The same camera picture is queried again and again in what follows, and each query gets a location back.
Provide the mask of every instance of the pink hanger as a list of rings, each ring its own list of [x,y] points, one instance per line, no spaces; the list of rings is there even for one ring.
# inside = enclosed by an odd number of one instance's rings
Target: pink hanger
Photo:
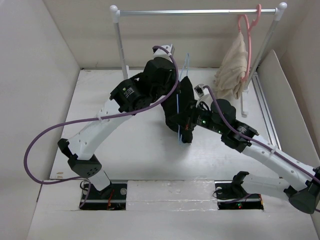
[[[249,77],[249,70],[250,70],[250,65],[251,65],[251,30],[254,26],[256,26],[259,22],[260,19],[260,15],[261,15],[261,4],[258,4],[256,6],[257,9],[257,17],[255,20],[252,20],[251,25],[249,25],[249,20],[246,14],[244,15],[240,15],[238,17],[238,30],[239,33],[241,33],[241,25],[240,25],[240,20],[241,17],[244,18],[245,20],[245,24],[246,24],[246,33],[247,33],[247,38],[248,38],[248,61],[247,61],[247,65],[246,65],[246,72],[244,77],[241,78],[241,82],[244,83],[245,81],[247,81],[248,77]]]

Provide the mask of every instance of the white ball finial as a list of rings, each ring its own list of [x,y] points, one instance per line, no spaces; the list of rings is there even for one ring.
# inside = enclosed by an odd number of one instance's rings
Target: white ball finial
[[[120,17],[120,11],[118,10],[117,6],[116,5],[111,5],[110,6],[110,12],[111,12],[111,15],[112,15],[112,21],[113,23],[118,23],[119,20],[118,20],[118,17]]]
[[[279,9],[285,10],[288,7],[286,2],[281,2],[278,6]]]
[[[118,7],[116,6],[116,5],[111,5],[110,6],[110,12],[116,12],[116,11],[118,11]]]

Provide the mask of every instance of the red wire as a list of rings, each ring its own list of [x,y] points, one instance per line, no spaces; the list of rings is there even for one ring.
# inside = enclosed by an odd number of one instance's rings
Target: red wire
[[[109,207],[110,207],[110,201],[111,201],[111,198],[112,198],[112,195],[114,194],[114,192],[115,192],[115,190],[113,189],[112,190],[112,192],[111,192],[111,194],[110,194],[110,197],[109,197],[109,200],[108,200],[108,206],[106,206],[106,209],[108,210],[109,209]]]

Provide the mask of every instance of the clothes rack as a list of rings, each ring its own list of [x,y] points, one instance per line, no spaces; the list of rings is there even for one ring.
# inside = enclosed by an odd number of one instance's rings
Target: clothes rack
[[[258,54],[252,64],[251,71],[248,75],[246,81],[246,91],[248,91],[248,85],[252,80],[253,74],[255,73],[258,64],[261,60],[261,57],[276,29],[278,22],[280,21],[287,4],[281,2],[278,7],[272,9],[205,9],[205,10],[150,10],[150,11],[123,11],[118,10],[118,7],[115,5],[110,6],[110,12],[112,15],[112,21],[115,30],[116,42],[119,51],[121,69],[123,74],[123,79],[128,78],[129,67],[126,65],[124,48],[122,45],[120,27],[119,27],[119,18],[120,17],[138,17],[138,16],[191,16],[191,15],[252,15],[258,14],[261,15],[274,15],[273,21],[269,27],[268,32],[265,35],[265,38],[262,42],[262,45],[258,51]],[[246,92],[244,91],[241,96],[241,111],[243,115],[248,114],[246,97],[244,96]]]

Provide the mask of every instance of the white cardboard panel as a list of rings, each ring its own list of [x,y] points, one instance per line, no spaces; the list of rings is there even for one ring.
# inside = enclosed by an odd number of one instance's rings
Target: white cardboard panel
[[[318,167],[319,157],[275,51],[263,60],[258,75],[282,150],[302,163]]]

